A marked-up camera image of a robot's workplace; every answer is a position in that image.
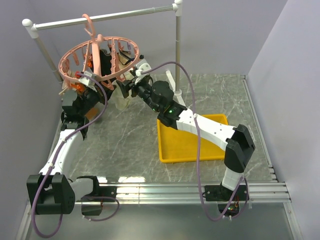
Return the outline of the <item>pale green white underwear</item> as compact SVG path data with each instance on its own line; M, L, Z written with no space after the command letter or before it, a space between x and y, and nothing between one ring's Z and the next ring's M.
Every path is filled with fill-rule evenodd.
M131 73L125 73L124 75L125 75L124 81L119 81L119 79L116 79L112 83L115 89L113 91L111 98L113 99L116 108L121 111L124 110L126 107L128 107L129 103L133 99L131 96L128 96L126 98L123 97L123 94L121 91L121 84L131 81L134 78Z

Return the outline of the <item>pink round clip hanger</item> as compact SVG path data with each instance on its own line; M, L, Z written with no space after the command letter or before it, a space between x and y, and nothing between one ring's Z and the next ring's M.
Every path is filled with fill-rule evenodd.
M138 45L125 37L97 34L93 18L83 14L84 30L90 39L67 51L58 63L58 71L63 79L63 94L67 90L82 91L93 82L80 73L90 73L98 82L110 90L114 89L112 79L123 82L125 73L140 59Z

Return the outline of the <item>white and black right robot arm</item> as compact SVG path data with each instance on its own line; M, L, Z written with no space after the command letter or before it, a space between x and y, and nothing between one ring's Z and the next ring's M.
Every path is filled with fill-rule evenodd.
M210 120L174 100L174 92L166 81L149 83L146 76L140 82L134 80L118 81L124 98L139 96L153 111L158 120L166 127L199 135L201 138L222 149L226 170L216 196L221 201L231 200L238 194L238 183L243 177L246 166L256 147L248 128L237 127Z

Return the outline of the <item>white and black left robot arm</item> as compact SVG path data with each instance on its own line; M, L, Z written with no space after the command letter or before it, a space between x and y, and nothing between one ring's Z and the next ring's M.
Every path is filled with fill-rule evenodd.
M108 95L96 85L86 87L82 93L70 89L63 94L58 143L45 166L26 182L33 215L70 214L82 197L89 201L100 197L101 188L95 176L68 181L71 161L93 123L86 115L97 103L106 105Z

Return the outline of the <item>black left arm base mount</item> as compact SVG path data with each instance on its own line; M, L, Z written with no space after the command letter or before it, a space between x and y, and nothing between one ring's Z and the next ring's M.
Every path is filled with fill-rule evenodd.
M107 210L109 203L116 204L115 209L117 209L116 197L116 186L100 186L96 192L81 198L81 213L85 217L98 217L103 210Z

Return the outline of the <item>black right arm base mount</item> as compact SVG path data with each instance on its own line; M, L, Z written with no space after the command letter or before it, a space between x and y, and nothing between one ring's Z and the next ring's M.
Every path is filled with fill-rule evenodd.
M217 207L220 215L216 219L228 218L230 221L239 216L250 200L247 185L240 185L236 192L220 185L205 185L204 192L200 195L201 204L207 211L205 202L220 202Z

